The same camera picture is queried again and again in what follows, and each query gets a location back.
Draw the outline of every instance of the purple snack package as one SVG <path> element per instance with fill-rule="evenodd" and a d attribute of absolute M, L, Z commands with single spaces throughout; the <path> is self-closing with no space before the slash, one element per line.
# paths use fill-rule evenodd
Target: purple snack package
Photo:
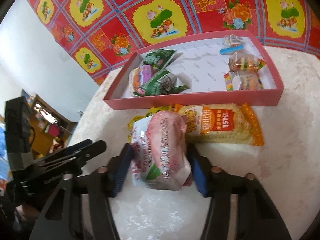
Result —
<path fill-rule="evenodd" d="M 142 65 L 139 67 L 139 81 L 140 84 L 147 82 L 154 74 L 153 67 L 150 65 Z"/>

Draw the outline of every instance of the white marble tabletop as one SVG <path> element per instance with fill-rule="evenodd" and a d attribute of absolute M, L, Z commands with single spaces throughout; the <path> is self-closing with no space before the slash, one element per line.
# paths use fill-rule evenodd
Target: white marble tabletop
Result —
<path fill-rule="evenodd" d="M 254 173 L 275 203 L 292 240 L 298 240 L 320 209 L 320 62 L 310 54 L 265 47 L 284 82 L 276 107 L 255 106 L 265 146 L 198 144 L 199 152 L 225 171 Z M 85 172 L 108 163 L 127 142 L 127 124 L 146 110 L 113 110 L 102 99 L 119 73 L 112 71 L 82 116 L 71 144 L 106 141 L 107 151 L 90 160 Z M 199 239 L 210 199 L 195 186 L 178 192 L 132 185 L 130 172 L 122 192 L 110 199 L 123 240 Z"/>

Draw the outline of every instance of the blue gripper pad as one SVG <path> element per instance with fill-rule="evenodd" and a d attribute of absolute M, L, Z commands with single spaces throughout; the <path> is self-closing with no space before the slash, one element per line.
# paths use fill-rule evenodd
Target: blue gripper pad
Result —
<path fill-rule="evenodd" d="M 200 156 L 194 144 L 187 147 L 187 158 L 191 165 L 192 178 L 196 184 L 198 191 L 203 197 L 208 195 L 208 182 L 211 179 L 211 163 L 203 156 Z"/>
<path fill-rule="evenodd" d="M 109 161 L 107 168 L 108 177 L 113 182 L 112 197 L 115 197 L 122 190 L 130 162 L 133 158 L 133 148 L 129 143 L 126 143 L 121 151 L 121 154 L 111 158 Z"/>

